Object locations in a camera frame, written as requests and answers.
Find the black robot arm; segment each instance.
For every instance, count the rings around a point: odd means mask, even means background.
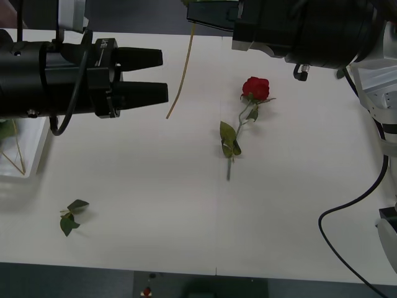
[[[191,2],[187,19],[233,31],[232,48],[260,50],[300,65],[339,69],[364,59],[387,20],[397,20],[396,0],[240,0]]]
[[[60,135],[73,114],[115,118],[121,110],[168,101],[167,84],[123,81],[123,72],[162,65],[161,50],[119,48],[114,38],[92,43],[84,9],[69,11],[73,3],[58,0],[52,42],[22,41],[22,27],[14,42],[0,30],[0,119],[49,117],[51,131]],[[84,32],[81,44],[63,43],[63,28]],[[58,128],[59,115],[65,118]]]

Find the detached leaf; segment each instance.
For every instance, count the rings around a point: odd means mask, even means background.
[[[236,131],[229,124],[221,121],[220,133],[222,141],[232,147],[233,141],[236,139]]]
[[[240,155],[240,154],[241,154],[241,148],[240,148],[240,146],[238,145],[237,140],[234,140],[234,141],[233,141],[233,154],[234,154],[234,155]]]
[[[12,137],[15,135],[15,128],[12,120],[7,120],[3,123],[0,123],[0,140],[4,140],[5,138]]]
[[[69,218],[62,218],[61,219],[61,229],[65,236],[69,236],[70,232],[72,232],[72,229],[80,227],[80,224],[74,222],[74,217],[73,215],[70,215]]]
[[[253,108],[253,109],[251,110],[251,112],[249,113],[249,115],[247,116],[246,120],[254,119],[254,122],[255,122],[256,119],[258,119],[258,115],[259,115],[259,113],[258,113],[258,106],[255,106],[255,108]]]
[[[88,205],[89,205],[89,203],[84,202],[84,201],[82,201],[82,200],[75,200],[72,204],[70,204],[70,205],[68,206],[68,209],[69,209],[70,211],[73,211],[74,209],[81,208],[81,207],[85,207],[85,206],[88,206]]]

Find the rose stem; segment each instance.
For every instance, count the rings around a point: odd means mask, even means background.
[[[236,140],[237,140],[238,134],[240,133],[241,127],[244,125],[244,124],[243,124],[243,121],[241,120],[241,116],[242,116],[242,115],[244,114],[244,112],[248,109],[248,107],[249,107],[249,105],[251,104],[251,102],[252,102],[252,101],[249,101],[248,104],[247,104],[247,106],[246,106],[246,108],[240,113],[240,115],[238,115],[238,122],[239,122],[239,125],[238,125],[238,129],[237,129],[237,132],[236,132]]]
[[[231,157],[228,160],[228,181],[230,181],[230,172],[231,172]]]

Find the green leaf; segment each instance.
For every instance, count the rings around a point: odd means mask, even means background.
[[[343,79],[345,77],[345,74],[343,73],[342,70],[337,70],[336,71],[336,78],[337,79]]]
[[[80,227],[80,224],[74,222],[74,217],[71,214],[68,218],[62,218],[61,219],[61,229],[65,236],[69,236],[70,232],[72,232],[72,229]]]
[[[236,139],[236,131],[229,124],[221,121],[220,134],[222,142],[228,147],[233,147],[233,141]]]
[[[222,144],[222,151],[227,158],[231,158],[233,156],[231,149],[224,144]]]
[[[0,123],[0,140],[4,140],[5,138],[12,137],[15,135],[15,128],[12,120],[7,120],[3,123]]]
[[[233,141],[233,154],[234,154],[234,155],[240,155],[240,154],[241,154],[241,148],[240,148],[240,146],[238,145],[237,140],[234,140],[234,141]]]
[[[88,206],[88,205],[89,205],[89,203],[84,202],[84,201],[82,201],[82,200],[75,200],[72,204],[70,204],[70,205],[68,206],[68,209],[69,209],[70,211],[73,211],[74,209],[81,208],[81,207],[85,207],[85,206]]]
[[[246,120],[254,119],[254,122],[255,122],[256,119],[258,119],[258,115],[259,115],[259,113],[258,113],[258,106],[255,106],[255,108],[253,108],[253,109],[251,110],[251,112],[249,113],[249,115],[247,116]]]

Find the thin stick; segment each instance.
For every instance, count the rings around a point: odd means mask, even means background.
[[[20,170],[20,168],[18,168],[18,166],[17,166],[12,160],[10,160],[10,158],[9,158],[4,152],[1,152],[1,154],[2,154],[5,158],[7,158],[7,160],[8,160],[13,166],[15,166],[15,168],[16,168],[18,171],[20,171],[20,173],[21,173],[22,175],[25,176],[25,173],[22,172],[22,171]]]
[[[26,173],[25,163],[24,163],[24,159],[23,159],[23,157],[22,157],[22,154],[21,154],[21,152],[20,152],[19,142],[18,142],[18,130],[17,130],[17,125],[16,125],[14,119],[12,120],[12,124],[14,125],[15,140],[17,141],[17,148],[18,148],[18,153],[19,153],[20,165],[21,165],[21,167],[22,167],[22,173],[25,174],[25,173]]]
[[[182,74],[181,84],[179,85],[178,93],[177,93],[177,95],[176,95],[176,97],[175,97],[174,103],[172,104],[172,106],[171,106],[171,108],[170,108],[170,110],[169,110],[169,112],[168,112],[168,115],[167,115],[166,119],[168,119],[169,116],[171,116],[171,113],[172,113],[172,111],[174,110],[175,105],[176,105],[176,103],[178,102],[179,96],[181,95],[181,92],[182,92],[182,87],[183,87],[183,85],[184,85],[185,75],[186,75],[186,71],[187,71],[187,65],[189,64],[190,52],[192,51],[192,44],[193,44],[193,36],[194,36],[195,27],[196,27],[196,24],[193,23],[192,32],[190,33],[189,49],[187,50],[185,68],[184,68],[184,72],[183,72],[183,74]]]

